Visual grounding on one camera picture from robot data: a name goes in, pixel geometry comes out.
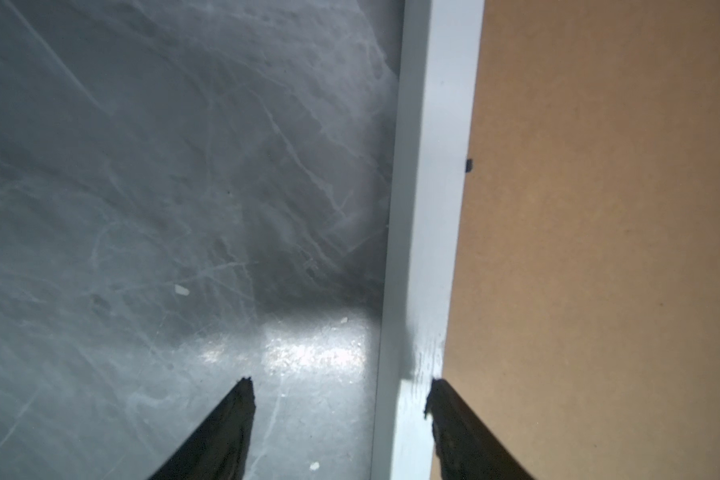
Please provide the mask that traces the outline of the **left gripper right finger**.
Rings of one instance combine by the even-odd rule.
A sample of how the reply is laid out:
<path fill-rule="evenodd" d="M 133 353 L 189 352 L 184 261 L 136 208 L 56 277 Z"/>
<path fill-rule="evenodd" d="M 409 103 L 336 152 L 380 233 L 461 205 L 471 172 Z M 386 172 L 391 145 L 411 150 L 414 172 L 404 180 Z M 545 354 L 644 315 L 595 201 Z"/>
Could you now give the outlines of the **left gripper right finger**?
<path fill-rule="evenodd" d="M 443 480 L 533 479 L 447 380 L 431 382 L 424 414 Z"/>

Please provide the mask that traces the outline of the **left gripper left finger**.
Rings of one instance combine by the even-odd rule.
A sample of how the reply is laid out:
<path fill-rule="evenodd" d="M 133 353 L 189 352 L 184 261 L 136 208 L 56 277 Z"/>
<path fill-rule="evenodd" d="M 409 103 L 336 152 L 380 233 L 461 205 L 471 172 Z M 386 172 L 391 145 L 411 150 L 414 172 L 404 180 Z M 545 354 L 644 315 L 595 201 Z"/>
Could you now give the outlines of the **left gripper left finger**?
<path fill-rule="evenodd" d="M 255 411 L 253 382 L 244 377 L 150 480 L 243 479 Z"/>

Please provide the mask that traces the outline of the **brown frame backing board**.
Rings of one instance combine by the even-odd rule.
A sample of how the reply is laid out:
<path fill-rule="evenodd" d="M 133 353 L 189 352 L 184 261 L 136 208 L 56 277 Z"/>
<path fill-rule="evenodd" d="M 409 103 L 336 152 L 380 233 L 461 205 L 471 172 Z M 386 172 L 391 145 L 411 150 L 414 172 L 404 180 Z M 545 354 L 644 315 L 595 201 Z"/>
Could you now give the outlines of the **brown frame backing board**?
<path fill-rule="evenodd" d="M 444 375 L 540 479 L 720 479 L 720 1 L 490 1 Z"/>

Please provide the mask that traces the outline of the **white picture frame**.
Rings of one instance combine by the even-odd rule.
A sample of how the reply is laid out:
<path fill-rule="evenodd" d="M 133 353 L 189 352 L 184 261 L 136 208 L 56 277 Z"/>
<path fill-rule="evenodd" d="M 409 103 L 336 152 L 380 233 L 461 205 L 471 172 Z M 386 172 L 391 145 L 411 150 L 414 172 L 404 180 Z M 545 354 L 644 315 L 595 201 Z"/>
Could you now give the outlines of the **white picture frame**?
<path fill-rule="evenodd" d="M 426 479 L 443 369 L 484 5 L 405 5 L 371 477 Z"/>

